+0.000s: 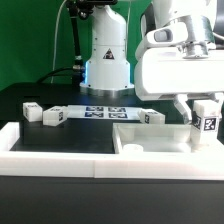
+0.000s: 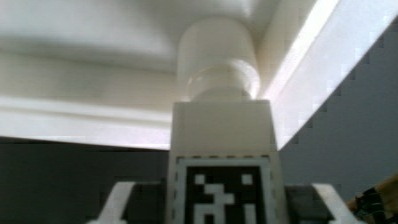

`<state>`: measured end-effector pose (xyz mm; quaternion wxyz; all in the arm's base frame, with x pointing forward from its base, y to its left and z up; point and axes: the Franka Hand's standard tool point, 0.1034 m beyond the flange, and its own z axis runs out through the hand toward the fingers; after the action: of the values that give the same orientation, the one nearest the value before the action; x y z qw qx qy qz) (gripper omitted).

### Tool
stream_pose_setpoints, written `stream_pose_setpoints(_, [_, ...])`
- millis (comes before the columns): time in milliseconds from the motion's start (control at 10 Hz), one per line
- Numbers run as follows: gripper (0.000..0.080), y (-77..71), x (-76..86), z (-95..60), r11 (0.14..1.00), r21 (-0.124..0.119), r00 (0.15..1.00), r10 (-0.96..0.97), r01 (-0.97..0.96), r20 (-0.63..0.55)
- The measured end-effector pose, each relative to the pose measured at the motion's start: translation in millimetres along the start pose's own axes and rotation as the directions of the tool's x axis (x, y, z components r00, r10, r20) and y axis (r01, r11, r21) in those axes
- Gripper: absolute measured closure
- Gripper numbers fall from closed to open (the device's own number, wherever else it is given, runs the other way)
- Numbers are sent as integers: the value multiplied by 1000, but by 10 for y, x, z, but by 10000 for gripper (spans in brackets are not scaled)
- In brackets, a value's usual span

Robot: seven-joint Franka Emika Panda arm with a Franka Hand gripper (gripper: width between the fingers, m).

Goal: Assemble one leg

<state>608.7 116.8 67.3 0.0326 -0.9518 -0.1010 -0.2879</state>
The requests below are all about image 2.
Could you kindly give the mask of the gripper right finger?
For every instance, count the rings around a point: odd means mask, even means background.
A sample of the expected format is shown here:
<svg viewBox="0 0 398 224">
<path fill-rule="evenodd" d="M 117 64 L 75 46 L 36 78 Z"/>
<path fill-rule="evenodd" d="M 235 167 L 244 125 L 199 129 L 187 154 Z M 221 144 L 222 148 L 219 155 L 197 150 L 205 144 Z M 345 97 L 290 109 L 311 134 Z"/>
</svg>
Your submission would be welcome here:
<svg viewBox="0 0 398 224">
<path fill-rule="evenodd" d="M 354 216 L 343 199 L 340 197 L 338 191 L 331 184 L 313 184 L 315 190 L 318 192 L 322 201 L 325 203 L 329 212 L 332 214 L 332 220 L 327 224 L 366 224 Z"/>
</svg>

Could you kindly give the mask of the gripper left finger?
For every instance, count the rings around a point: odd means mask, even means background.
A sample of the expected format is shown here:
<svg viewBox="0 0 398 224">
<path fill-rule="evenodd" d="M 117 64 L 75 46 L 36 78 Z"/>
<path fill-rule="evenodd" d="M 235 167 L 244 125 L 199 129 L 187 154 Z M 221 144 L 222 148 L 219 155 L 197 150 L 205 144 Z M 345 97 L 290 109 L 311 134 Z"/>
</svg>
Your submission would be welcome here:
<svg viewBox="0 0 398 224">
<path fill-rule="evenodd" d="M 85 224 L 126 224 L 123 213 L 126 210 L 128 199 L 132 196 L 135 185 L 135 182 L 116 183 L 98 218 Z"/>
</svg>

